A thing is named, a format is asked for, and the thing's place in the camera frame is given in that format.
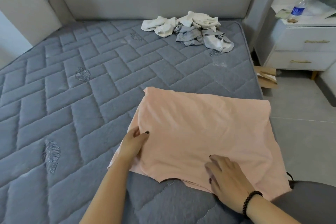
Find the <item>gray quilted mattress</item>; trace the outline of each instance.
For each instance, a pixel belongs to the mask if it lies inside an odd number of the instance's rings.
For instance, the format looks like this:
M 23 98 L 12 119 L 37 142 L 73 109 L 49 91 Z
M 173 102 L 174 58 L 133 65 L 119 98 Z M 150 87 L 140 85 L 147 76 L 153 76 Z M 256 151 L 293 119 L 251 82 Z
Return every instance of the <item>gray quilted mattress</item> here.
M 0 223 L 78 223 L 147 86 L 262 99 L 237 22 L 225 54 L 141 22 L 73 23 L 0 70 Z M 179 180 L 130 173 L 127 189 L 127 224 L 243 221 Z

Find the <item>cardboard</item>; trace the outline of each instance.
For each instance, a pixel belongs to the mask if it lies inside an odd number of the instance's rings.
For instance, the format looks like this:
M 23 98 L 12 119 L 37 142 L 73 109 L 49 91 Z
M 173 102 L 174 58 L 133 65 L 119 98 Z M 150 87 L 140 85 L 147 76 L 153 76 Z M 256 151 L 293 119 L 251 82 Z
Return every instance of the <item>cardboard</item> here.
M 254 66 L 254 71 L 257 73 L 260 87 L 269 89 L 278 88 L 277 79 L 275 77 L 277 70 L 275 68 Z

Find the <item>gray floor tile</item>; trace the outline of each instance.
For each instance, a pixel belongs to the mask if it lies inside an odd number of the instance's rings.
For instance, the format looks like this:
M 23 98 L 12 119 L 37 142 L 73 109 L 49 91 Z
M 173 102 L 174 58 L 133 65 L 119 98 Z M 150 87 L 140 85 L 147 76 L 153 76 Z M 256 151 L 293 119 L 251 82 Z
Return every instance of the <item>gray floor tile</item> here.
M 286 170 L 295 180 L 336 186 L 336 126 L 332 122 L 271 118 Z
M 278 89 L 264 90 L 264 98 L 271 103 L 271 117 L 336 122 L 336 107 L 314 81 L 306 76 L 279 76 L 277 81 Z

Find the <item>leg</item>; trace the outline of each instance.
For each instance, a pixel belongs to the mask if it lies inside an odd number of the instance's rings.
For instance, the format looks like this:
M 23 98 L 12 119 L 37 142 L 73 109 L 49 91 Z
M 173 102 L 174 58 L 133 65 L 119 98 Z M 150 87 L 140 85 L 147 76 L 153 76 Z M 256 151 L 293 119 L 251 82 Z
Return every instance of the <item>leg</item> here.
M 314 81 L 316 76 L 317 76 L 317 71 L 313 71 L 311 75 L 311 79 Z

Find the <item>plastic bottle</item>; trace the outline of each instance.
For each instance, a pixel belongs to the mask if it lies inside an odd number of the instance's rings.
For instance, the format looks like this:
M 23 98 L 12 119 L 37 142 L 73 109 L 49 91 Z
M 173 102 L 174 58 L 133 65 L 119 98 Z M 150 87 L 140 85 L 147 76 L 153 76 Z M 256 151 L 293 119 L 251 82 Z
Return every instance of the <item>plastic bottle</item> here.
M 298 22 L 301 14 L 303 13 L 306 7 L 307 7 L 307 0 L 297 1 L 287 21 L 292 23 Z

